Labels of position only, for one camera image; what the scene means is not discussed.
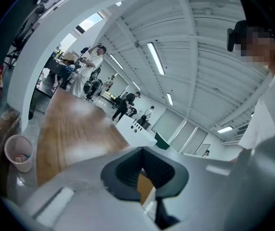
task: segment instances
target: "fluorescent light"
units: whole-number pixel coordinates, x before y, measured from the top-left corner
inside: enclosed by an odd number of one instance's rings
[[[121,69],[124,69],[123,66],[120,65],[120,63],[116,60],[116,58],[110,54],[110,57],[113,59],[114,62],[116,62],[116,64],[121,68]]]
[[[230,130],[233,130],[233,128],[231,126],[228,126],[224,129],[219,130],[218,133],[225,133],[225,132],[230,131]]]
[[[173,100],[172,100],[171,94],[167,93],[166,95],[167,95],[168,101],[170,102],[170,105],[173,105]]]
[[[158,70],[159,70],[159,73],[160,73],[161,75],[164,75],[164,74],[165,74],[165,71],[164,71],[164,69],[163,69],[163,67],[162,67],[160,58],[159,58],[159,56],[158,56],[158,53],[157,53],[157,50],[156,50],[154,44],[153,44],[152,42],[150,42],[150,43],[147,44],[147,46],[148,46],[148,48],[149,48],[149,50],[150,50],[150,52],[151,52],[151,54],[152,54],[153,59],[155,60],[155,63],[156,63],[157,68],[158,68]]]
[[[138,87],[138,85],[134,81],[132,81],[132,83],[137,87],[137,89],[141,90],[141,88]]]

